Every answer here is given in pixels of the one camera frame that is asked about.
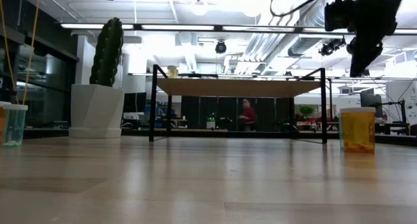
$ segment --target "cactus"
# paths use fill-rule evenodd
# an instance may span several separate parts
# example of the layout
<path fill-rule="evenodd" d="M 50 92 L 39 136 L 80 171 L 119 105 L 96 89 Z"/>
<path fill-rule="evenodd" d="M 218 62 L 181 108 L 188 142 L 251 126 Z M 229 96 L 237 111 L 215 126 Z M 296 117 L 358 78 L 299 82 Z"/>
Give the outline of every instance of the cactus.
<path fill-rule="evenodd" d="M 112 87 L 122 52 L 123 29 L 118 18 L 109 20 L 102 28 L 91 67 L 90 84 Z"/>

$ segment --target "red shirt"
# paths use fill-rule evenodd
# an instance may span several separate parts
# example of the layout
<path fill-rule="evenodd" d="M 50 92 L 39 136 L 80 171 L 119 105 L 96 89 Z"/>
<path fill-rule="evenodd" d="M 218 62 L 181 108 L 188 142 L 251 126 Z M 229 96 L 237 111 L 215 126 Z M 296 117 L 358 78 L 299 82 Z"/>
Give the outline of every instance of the red shirt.
<path fill-rule="evenodd" d="M 253 110 L 253 108 L 251 107 L 245 108 L 243 115 L 249 118 L 248 120 L 245 120 L 246 122 L 255 122 L 256 115 L 255 115 L 255 111 Z"/>

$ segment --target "black metal table frame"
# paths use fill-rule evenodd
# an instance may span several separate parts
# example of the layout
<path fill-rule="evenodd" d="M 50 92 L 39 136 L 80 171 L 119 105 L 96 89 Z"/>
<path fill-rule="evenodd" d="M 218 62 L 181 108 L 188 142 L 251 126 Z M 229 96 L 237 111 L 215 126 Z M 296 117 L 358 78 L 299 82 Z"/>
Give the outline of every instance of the black metal table frame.
<path fill-rule="evenodd" d="M 165 78 L 168 78 L 167 74 L 159 67 L 159 65 L 154 64 L 152 69 L 152 89 L 151 89 L 151 115 L 149 116 L 149 141 L 154 141 L 154 131 L 155 131 L 155 111 L 156 111 L 156 88 L 158 86 L 158 72 L 160 72 Z M 321 141 L 322 144 L 327 144 L 327 109 L 326 109 L 326 88 L 330 89 L 330 117 L 332 117 L 332 83 L 329 80 L 330 87 L 326 86 L 326 69 L 325 68 L 318 68 L 311 73 L 305 75 L 304 77 L 296 78 L 296 77 L 288 77 L 289 79 L 296 79 L 295 81 L 303 81 L 303 80 L 314 80 L 312 77 L 313 74 L 320 72 L 320 89 L 321 89 L 321 123 L 323 125 L 322 130 L 322 137 Z M 171 131 L 171 109 L 172 109 L 172 96 L 168 95 L 168 107 L 167 107 L 167 136 L 169 136 L 169 132 Z M 294 115 L 295 115 L 295 106 L 294 106 L 294 98 L 290 98 L 289 101 L 289 121 L 294 123 Z M 294 134 L 291 132 L 290 127 L 290 137 L 293 138 Z"/>

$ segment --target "geometric white pot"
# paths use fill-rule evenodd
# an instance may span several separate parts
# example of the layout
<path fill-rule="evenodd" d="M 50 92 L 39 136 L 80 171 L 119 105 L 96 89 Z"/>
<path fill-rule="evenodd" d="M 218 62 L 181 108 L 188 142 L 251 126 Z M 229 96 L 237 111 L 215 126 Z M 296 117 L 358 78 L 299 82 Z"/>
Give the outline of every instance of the geometric white pot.
<path fill-rule="evenodd" d="M 120 137 L 124 93 L 102 85 L 71 87 L 70 137 L 100 139 Z"/>

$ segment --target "wooden floor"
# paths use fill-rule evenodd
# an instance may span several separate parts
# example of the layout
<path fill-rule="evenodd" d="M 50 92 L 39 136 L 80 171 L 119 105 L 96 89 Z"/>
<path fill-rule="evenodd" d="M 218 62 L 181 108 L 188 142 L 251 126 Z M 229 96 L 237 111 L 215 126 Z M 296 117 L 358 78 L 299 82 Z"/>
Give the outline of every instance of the wooden floor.
<path fill-rule="evenodd" d="M 0 148 L 0 223 L 417 223 L 417 148 L 36 139 Z"/>

